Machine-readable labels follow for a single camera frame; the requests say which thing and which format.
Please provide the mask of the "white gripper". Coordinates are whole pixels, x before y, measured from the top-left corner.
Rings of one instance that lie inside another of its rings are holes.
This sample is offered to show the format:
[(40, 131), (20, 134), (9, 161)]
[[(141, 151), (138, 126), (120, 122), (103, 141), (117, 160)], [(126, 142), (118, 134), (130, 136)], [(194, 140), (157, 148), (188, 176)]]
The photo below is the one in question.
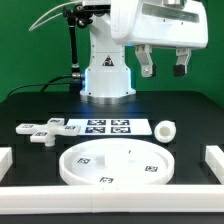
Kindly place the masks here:
[(137, 45), (135, 55), (143, 77), (156, 76), (151, 46), (177, 48), (173, 73), (182, 77), (187, 74), (190, 48), (205, 48), (208, 43), (206, 11), (194, 0), (186, 0), (183, 8), (165, 5), (163, 0), (111, 0), (110, 16), (115, 43)]

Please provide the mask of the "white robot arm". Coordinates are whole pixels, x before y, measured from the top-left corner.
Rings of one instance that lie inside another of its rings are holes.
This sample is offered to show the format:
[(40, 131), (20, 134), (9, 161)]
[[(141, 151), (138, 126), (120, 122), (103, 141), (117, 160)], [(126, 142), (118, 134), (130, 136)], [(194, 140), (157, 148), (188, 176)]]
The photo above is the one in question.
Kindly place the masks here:
[(191, 51), (208, 43), (206, 11), (196, 0), (84, 0), (82, 6), (93, 17), (90, 64), (80, 91), (87, 102), (117, 104), (135, 96), (127, 46), (135, 48), (144, 77), (156, 74), (154, 48), (175, 49), (173, 73), (179, 77), (187, 73)]

